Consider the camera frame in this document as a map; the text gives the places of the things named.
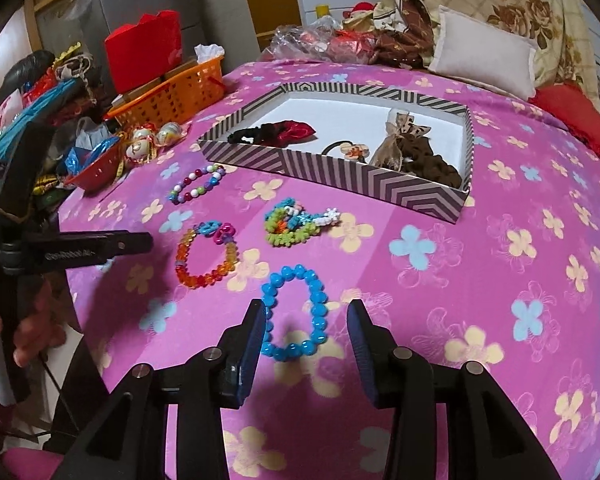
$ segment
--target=hand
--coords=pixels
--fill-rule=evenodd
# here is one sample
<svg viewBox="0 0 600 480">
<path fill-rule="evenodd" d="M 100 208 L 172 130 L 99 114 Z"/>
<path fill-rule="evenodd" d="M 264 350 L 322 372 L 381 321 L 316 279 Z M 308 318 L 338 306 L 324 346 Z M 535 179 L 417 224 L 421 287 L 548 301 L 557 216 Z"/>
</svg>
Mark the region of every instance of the hand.
<svg viewBox="0 0 600 480">
<path fill-rule="evenodd" d="M 66 341 L 66 334 L 60 324 L 52 319 L 52 311 L 58 301 L 51 294 L 51 285 L 45 280 L 36 295 L 34 312 L 23 319 L 13 335 L 16 347 L 13 360 L 19 367 L 25 367 L 41 351 L 49 346 L 60 346 Z"/>
</svg>

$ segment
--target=white pillow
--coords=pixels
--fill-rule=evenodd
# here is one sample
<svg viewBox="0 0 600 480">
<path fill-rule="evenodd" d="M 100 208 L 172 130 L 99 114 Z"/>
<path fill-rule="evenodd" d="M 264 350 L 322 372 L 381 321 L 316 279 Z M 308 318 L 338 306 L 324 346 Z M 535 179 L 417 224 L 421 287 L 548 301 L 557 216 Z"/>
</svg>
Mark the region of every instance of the white pillow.
<svg viewBox="0 0 600 480">
<path fill-rule="evenodd" d="M 440 38 L 429 70 L 522 100 L 536 95 L 538 44 L 440 6 Z"/>
</svg>

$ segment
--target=basket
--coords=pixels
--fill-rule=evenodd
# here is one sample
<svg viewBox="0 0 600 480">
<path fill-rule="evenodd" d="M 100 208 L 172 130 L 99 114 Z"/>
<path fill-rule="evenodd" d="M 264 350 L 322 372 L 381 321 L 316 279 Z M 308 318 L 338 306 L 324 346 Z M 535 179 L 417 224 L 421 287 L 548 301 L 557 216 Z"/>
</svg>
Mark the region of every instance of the basket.
<svg viewBox="0 0 600 480">
<path fill-rule="evenodd" d="M 80 173 L 69 177 L 64 183 L 78 186 L 88 193 L 105 187 L 115 179 L 118 172 L 122 144 L 122 142 L 116 142 Z"/>
<path fill-rule="evenodd" d="M 189 68 L 130 103 L 112 108 L 105 118 L 117 119 L 124 129 L 145 123 L 153 123 L 156 128 L 171 122 L 185 123 L 224 97 L 221 61 L 222 57 L 216 57 Z"/>
</svg>

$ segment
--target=orange beaded bracelet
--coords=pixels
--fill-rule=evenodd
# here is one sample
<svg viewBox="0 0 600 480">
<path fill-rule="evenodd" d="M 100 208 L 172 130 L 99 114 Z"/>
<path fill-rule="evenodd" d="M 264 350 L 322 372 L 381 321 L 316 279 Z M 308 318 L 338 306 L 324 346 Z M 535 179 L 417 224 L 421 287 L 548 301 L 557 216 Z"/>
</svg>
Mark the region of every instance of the orange beaded bracelet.
<svg viewBox="0 0 600 480">
<path fill-rule="evenodd" d="M 225 256 L 224 262 L 214 270 L 196 276 L 187 272 L 187 259 L 189 257 L 189 247 L 199 234 L 206 237 L 213 236 L 217 245 L 224 244 Z M 176 252 L 176 275 L 179 282 L 189 288 L 213 285 L 234 270 L 238 261 L 238 248 L 234 241 L 234 234 L 235 228 L 231 224 L 221 224 L 218 221 L 204 222 L 189 229 L 180 240 Z"/>
</svg>

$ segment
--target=pink floral bedsheet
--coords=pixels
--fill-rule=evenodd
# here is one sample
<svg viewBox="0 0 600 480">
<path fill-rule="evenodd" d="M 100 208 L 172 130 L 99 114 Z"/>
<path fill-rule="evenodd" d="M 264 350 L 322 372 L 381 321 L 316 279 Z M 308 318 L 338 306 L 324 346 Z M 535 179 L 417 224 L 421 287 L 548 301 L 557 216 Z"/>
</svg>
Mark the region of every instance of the pink floral bedsheet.
<svg viewBox="0 0 600 480">
<path fill-rule="evenodd" d="M 600 471 L 600 160 L 538 108 L 433 75 L 372 66 L 247 64 L 235 91 L 200 112 L 189 135 L 96 198 L 74 192 L 62 230 L 149 231 L 151 254 L 68 273 L 85 337 L 110 388 L 139 362 L 186 361 L 238 323 L 281 266 L 315 269 L 329 296 L 328 341 L 311 357 L 261 356 L 253 393 L 222 413 L 234 479 L 381 478 L 392 414 L 363 395 L 346 331 L 362 298 L 372 319 L 433 363 L 489 368 L 523 413 L 564 480 Z M 204 164 L 196 139 L 236 108 L 289 81 L 396 86 L 467 104 L 475 115 L 471 196 L 458 224 L 326 186 L 243 168 L 212 193 L 175 207 L 166 195 Z M 272 248 L 265 212 L 282 198 L 309 211 L 337 207 L 342 225 L 306 245 Z M 173 270 L 194 222 L 237 228 L 240 263 L 224 281 L 191 291 Z M 194 241 L 192 272 L 222 260 Z M 306 286 L 280 291 L 274 341 L 310 332 Z M 446 478 L 441 442 L 439 478 Z M 170 424 L 168 474 L 174 475 Z"/>
</svg>

